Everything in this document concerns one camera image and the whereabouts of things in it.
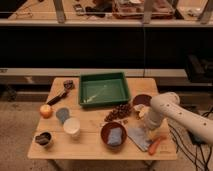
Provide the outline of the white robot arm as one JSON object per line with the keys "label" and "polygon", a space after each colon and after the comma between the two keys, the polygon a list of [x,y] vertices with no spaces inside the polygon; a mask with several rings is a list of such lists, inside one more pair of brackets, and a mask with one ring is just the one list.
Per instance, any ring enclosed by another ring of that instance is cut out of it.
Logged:
{"label": "white robot arm", "polygon": [[194,135],[213,146],[213,120],[190,112],[179,106],[180,98],[174,92],[156,95],[150,100],[150,107],[144,114],[144,122],[148,129],[159,128],[165,117],[184,126]]}

